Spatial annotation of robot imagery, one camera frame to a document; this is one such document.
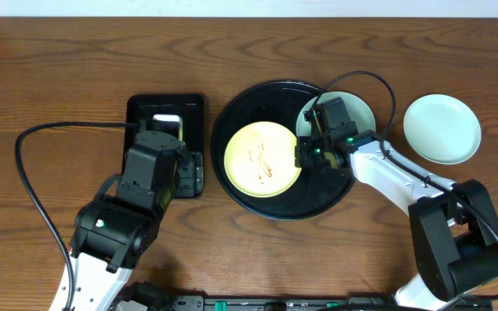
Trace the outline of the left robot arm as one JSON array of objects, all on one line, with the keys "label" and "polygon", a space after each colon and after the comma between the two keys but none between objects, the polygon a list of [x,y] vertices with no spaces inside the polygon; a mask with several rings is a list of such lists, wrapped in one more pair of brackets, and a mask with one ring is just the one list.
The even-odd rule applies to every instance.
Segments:
[{"label": "left robot arm", "polygon": [[202,192],[202,155],[181,135],[139,131],[120,174],[78,212],[70,241],[73,274],[63,275],[53,310],[107,310],[156,240],[174,199]]}]

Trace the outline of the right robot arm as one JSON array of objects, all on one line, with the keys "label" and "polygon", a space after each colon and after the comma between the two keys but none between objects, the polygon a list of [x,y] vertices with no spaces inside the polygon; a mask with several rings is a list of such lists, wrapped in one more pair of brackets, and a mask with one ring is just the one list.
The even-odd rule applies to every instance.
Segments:
[{"label": "right robot arm", "polygon": [[409,218],[418,273],[394,294],[400,308],[449,310],[498,300],[498,217],[478,181],[433,175],[394,150],[384,134],[359,131],[339,97],[297,118],[296,165],[332,168],[378,190]]}]

